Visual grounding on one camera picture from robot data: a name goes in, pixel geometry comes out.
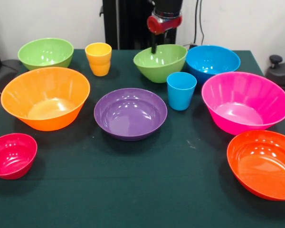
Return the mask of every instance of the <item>pink bowl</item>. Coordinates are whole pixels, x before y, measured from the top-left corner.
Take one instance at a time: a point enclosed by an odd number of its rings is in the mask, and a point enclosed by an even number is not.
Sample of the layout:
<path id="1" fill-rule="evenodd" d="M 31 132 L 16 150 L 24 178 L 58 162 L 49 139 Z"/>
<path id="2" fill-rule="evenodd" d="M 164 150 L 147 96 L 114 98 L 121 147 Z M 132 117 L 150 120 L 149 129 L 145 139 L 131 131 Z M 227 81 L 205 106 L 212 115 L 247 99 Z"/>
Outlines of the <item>pink bowl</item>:
<path id="1" fill-rule="evenodd" d="M 37 154 L 36 141 L 27 134 L 13 133 L 0 137 L 0 178 L 24 176 Z"/>
<path id="2" fill-rule="evenodd" d="M 218 74 L 206 81 L 201 94 L 216 125 L 230 134 L 264 130 L 285 118 L 285 92 L 259 75 Z"/>

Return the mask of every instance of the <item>dark green table cover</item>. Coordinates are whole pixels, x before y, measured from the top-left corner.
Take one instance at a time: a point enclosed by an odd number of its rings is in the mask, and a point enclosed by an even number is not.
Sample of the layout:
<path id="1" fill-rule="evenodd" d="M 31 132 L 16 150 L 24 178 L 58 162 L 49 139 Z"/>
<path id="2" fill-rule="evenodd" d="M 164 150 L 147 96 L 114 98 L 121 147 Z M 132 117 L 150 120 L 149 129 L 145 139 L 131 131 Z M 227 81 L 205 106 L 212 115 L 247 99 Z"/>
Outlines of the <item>dark green table cover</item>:
<path id="1" fill-rule="evenodd" d="M 0 136 L 38 142 L 26 176 L 0 179 L 0 228 L 284 228 L 285 202 L 258 198 L 234 178 L 232 136 L 214 124 L 198 89 L 188 110 L 168 107 L 164 125 L 143 141 L 122 142 L 97 126 L 94 105 L 115 89 L 148 89 L 167 103 L 166 84 L 136 69 L 137 52 L 113 51 L 110 73 L 96 77 L 75 50 L 70 68 L 88 78 L 91 94 L 65 129 L 40 132 L 0 108 Z M 239 71 L 262 74 L 250 51 L 237 53 Z M 285 134 L 285 120 L 270 130 Z"/>

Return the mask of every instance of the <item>white wall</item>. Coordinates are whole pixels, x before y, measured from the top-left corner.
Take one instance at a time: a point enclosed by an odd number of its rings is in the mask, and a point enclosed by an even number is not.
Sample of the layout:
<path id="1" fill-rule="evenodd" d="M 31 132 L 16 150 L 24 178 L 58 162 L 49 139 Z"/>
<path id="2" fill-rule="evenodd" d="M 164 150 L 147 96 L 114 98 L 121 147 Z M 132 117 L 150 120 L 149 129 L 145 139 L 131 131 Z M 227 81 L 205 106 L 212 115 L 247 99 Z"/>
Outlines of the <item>white wall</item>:
<path id="1" fill-rule="evenodd" d="M 177 43 L 193 42 L 195 0 L 183 0 Z M 102 0 L 0 0 L 0 56 L 17 58 L 34 39 L 60 37 L 75 48 L 104 42 Z M 204 44 L 251 50 L 261 69 L 269 55 L 285 60 L 285 0 L 203 0 Z M 200 44 L 200 32 L 197 43 Z"/>
<path id="2" fill-rule="evenodd" d="M 20 47 L 45 37 L 75 48 L 105 42 L 102 0 L 0 0 L 0 58 L 17 58 Z"/>
<path id="3" fill-rule="evenodd" d="M 195 3 L 183 1 L 178 44 L 193 42 Z M 263 72 L 271 54 L 285 60 L 285 0 L 203 0 L 202 27 L 204 44 L 251 50 Z M 197 44 L 200 38 L 198 30 Z"/>

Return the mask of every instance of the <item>small red bowl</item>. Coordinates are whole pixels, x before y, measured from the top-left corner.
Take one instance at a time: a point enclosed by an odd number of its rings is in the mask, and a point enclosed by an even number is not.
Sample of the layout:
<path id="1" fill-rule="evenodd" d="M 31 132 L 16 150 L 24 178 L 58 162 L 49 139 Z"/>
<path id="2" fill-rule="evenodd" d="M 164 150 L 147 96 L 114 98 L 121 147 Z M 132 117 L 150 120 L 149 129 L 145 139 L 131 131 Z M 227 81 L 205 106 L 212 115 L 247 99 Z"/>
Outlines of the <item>small red bowl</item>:
<path id="1" fill-rule="evenodd" d="M 23 177 L 37 154 L 35 139 L 27 134 L 12 133 L 0 137 L 0 178 Z"/>
<path id="2" fill-rule="evenodd" d="M 285 136 L 259 130 L 233 138 L 227 159 L 239 182 L 266 200 L 285 201 Z"/>

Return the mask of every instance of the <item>magenta bowl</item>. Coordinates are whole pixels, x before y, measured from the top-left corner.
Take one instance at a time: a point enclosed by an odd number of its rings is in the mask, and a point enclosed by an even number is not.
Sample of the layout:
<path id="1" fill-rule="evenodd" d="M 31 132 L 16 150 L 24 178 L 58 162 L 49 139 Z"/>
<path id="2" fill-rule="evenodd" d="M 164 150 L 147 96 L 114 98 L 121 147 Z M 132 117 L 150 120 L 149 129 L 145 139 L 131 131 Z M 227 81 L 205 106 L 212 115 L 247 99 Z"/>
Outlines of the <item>magenta bowl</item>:
<path id="1" fill-rule="evenodd" d="M 95 105 L 97 124 L 113 137 L 137 141 L 155 132 L 167 118 L 167 106 L 156 94 L 138 88 L 114 90 Z"/>
<path id="2" fill-rule="evenodd" d="M 233 135 L 264 130 L 285 118 L 285 92 L 265 77 L 228 72 L 208 79 L 201 91 L 216 125 Z"/>
<path id="3" fill-rule="evenodd" d="M 24 176 L 37 154 L 37 143 L 31 136 L 21 133 L 0 137 L 0 178 L 13 180 Z"/>

